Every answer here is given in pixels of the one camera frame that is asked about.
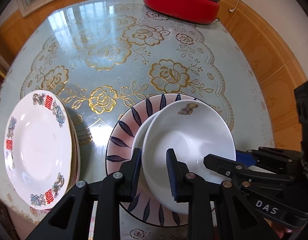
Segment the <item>person's right hand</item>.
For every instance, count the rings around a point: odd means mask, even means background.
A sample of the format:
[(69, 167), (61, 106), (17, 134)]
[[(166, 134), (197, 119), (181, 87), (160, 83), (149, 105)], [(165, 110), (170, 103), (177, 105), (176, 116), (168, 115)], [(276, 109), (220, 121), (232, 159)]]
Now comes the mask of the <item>person's right hand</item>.
[(291, 234), (294, 230), (286, 228), (283, 224), (273, 222), (265, 218), (265, 221), (270, 225), (274, 232), (278, 235), (279, 239), (282, 239), (285, 234)]

